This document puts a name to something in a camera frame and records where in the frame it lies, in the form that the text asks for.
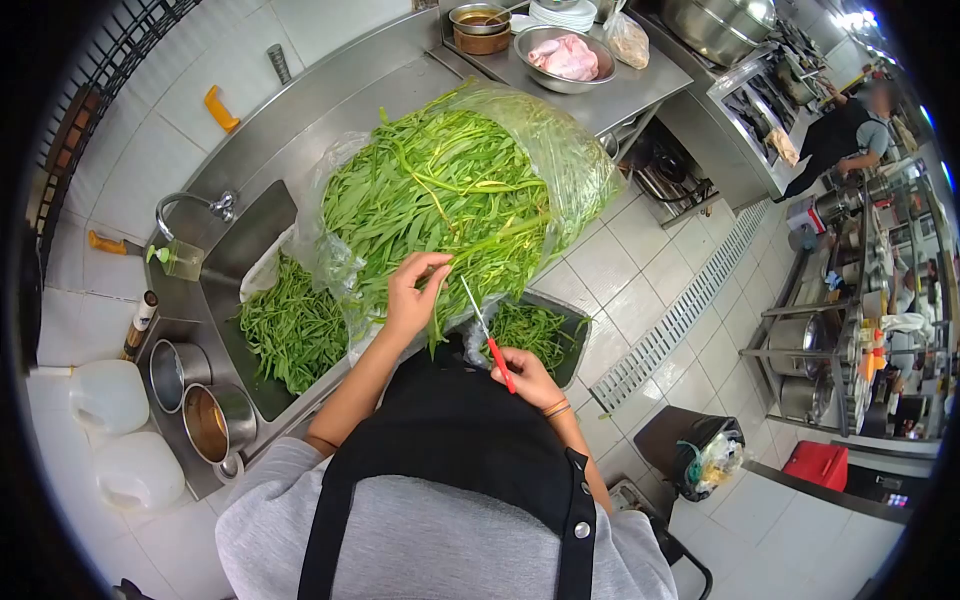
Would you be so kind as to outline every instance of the drain grate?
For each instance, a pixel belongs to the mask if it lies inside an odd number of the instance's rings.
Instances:
[[[754,204],[742,211],[733,229],[680,296],[670,304],[660,322],[590,388],[593,396],[612,413],[653,374],[677,347],[687,331],[713,302],[740,256],[750,248],[756,229],[770,201]]]

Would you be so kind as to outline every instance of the person's left hand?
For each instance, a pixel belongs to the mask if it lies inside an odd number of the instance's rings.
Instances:
[[[451,258],[453,254],[414,252],[403,259],[387,284],[389,300],[387,323],[383,326],[385,334],[409,344],[426,327],[440,286],[450,273],[450,266],[446,263]],[[423,291],[418,290],[417,282],[427,276],[430,280]]]

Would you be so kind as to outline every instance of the bracelet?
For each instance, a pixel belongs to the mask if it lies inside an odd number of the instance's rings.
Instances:
[[[569,403],[569,400],[567,400],[567,399],[566,399],[566,396],[564,396],[564,397],[561,398],[561,400],[560,400],[559,402],[557,402],[556,404],[554,404],[554,405],[551,406],[550,408],[544,408],[541,412],[543,412],[543,415],[546,417],[547,415],[549,415],[549,414],[552,413],[553,411],[557,410],[558,408],[561,408],[562,406],[564,406],[564,404],[568,404],[568,403]]]
[[[547,420],[553,420],[553,419],[555,419],[556,417],[559,417],[560,415],[562,415],[563,413],[565,413],[565,412],[568,411],[568,410],[570,410],[570,405],[569,405],[569,404],[567,404],[564,408],[560,409],[559,411],[557,411],[557,412],[554,413],[553,415],[550,415],[550,416],[547,417],[546,419],[547,419]]]

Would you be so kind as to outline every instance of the red box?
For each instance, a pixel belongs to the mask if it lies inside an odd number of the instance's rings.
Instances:
[[[842,492],[847,487],[848,455],[849,451],[840,445],[800,442],[793,449],[783,472]]]

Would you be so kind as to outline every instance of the trash bin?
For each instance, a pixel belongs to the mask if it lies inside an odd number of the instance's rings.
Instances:
[[[736,431],[733,439],[746,445],[735,417],[704,415],[667,406],[636,433],[634,445],[644,460],[668,477],[676,492],[691,502],[699,502],[710,492],[696,492],[694,484],[686,480],[687,468],[697,456],[690,445],[703,450],[724,431]]]

